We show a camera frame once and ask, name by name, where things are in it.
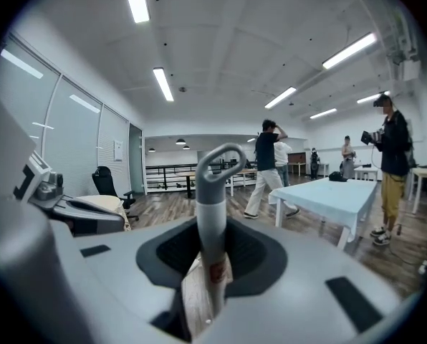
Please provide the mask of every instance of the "black bag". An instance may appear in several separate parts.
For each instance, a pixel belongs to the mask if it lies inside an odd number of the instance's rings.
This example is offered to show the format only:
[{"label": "black bag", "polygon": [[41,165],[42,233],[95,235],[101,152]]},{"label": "black bag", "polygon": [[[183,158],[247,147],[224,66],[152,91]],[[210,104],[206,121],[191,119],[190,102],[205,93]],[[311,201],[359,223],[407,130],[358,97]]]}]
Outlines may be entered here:
[{"label": "black bag", "polygon": [[347,182],[347,179],[342,177],[341,172],[332,172],[329,176],[328,179],[330,181],[337,181],[337,182]]}]

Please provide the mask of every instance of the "office chair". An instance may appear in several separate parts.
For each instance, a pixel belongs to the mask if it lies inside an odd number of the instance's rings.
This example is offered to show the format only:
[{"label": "office chair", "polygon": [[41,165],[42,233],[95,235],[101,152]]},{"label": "office chair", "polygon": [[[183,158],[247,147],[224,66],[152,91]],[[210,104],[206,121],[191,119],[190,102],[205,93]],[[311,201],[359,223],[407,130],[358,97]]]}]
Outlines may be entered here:
[{"label": "office chair", "polygon": [[[105,167],[105,166],[97,167],[97,170],[95,171],[95,173],[92,174],[92,180],[94,181],[94,184],[96,185],[96,188],[99,191],[100,195],[116,196],[117,198],[123,201],[123,207],[125,210],[128,210],[130,206],[135,203],[135,199],[131,198],[131,195],[134,193],[133,190],[124,194],[124,196],[127,196],[127,199],[120,198],[116,194],[115,187],[113,186],[112,172],[108,167]],[[134,215],[134,216],[128,215],[128,218],[136,218],[137,220],[139,219],[137,215]]]}]

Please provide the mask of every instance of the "gray hook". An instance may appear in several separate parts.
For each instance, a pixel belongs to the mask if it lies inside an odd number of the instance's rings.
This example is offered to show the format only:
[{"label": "gray hook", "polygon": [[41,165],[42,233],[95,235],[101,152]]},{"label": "gray hook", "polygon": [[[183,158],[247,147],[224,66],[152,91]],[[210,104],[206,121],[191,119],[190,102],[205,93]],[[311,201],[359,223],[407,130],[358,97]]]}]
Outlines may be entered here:
[{"label": "gray hook", "polygon": [[[208,165],[219,155],[235,151],[239,154],[239,162],[230,169],[219,174],[208,172]],[[218,204],[226,198],[225,183],[228,178],[242,171],[247,161],[246,155],[242,148],[233,143],[220,145],[213,149],[207,156],[202,158],[196,167],[196,201],[201,204]]]}]

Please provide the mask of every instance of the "person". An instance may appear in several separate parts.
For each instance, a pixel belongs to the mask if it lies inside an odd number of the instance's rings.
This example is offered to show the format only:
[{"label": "person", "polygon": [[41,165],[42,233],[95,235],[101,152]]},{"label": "person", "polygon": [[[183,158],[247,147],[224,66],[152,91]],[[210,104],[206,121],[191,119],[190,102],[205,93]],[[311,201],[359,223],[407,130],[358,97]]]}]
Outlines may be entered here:
[{"label": "person", "polygon": [[276,158],[277,173],[282,180],[284,187],[290,186],[288,181],[288,154],[292,152],[292,147],[283,141],[274,143],[274,157]]},{"label": "person", "polygon": [[373,139],[375,147],[382,152],[380,169],[383,172],[381,196],[383,200],[383,225],[370,233],[375,237],[374,244],[383,246],[390,243],[392,230],[398,217],[398,205],[405,189],[405,177],[409,172],[406,152],[411,149],[408,125],[400,111],[393,109],[389,96],[382,94],[378,98],[378,107],[383,107],[387,115],[383,123],[383,132],[378,140]]},{"label": "person", "polygon": [[[274,131],[279,129],[280,134],[275,134]],[[249,202],[244,212],[244,218],[258,218],[259,203],[262,200],[264,188],[266,185],[271,190],[284,187],[282,180],[277,173],[275,158],[274,158],[274,143],[288,138],[288,135],[274,121],[263,121],[263,132],[259,135],[255,142],[256,153],[256,185],[254,192],[251,194]],[[294,205],[286,204],[291,212],[287,216],[294,216],[299,213],[299,209]]]},{"label": "person", "polygon": [[341,154],[344,160],[342,161],[342,176],[344,178],[353,178],[354,176],[354,158],[355,152],[350,146],[350,136],[344,138],[344,145],[341,148]]},{"label": "person", "polygon": [[311,164],[310,164],[311,180],[315,180],[317,178],[317,174],[319,173],[319,162],[320,162],[320,157],[317,154],[317,151],[315,150],[315,148],[312,148]]}]

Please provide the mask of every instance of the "yellow pants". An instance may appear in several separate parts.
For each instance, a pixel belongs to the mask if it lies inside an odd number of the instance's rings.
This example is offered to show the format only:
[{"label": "yellow pants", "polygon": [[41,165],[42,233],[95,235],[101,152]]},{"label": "yellow pants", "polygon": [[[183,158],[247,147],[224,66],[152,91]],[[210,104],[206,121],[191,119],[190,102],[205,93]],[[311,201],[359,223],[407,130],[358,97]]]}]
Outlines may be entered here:
[{"label": "yellow pants", "polygon": [[390,175],[383,172],[381,194],[383,197],[383,211],[385,220],[392,223],[398,216],[398,205],[405,191],[405,176]]}]

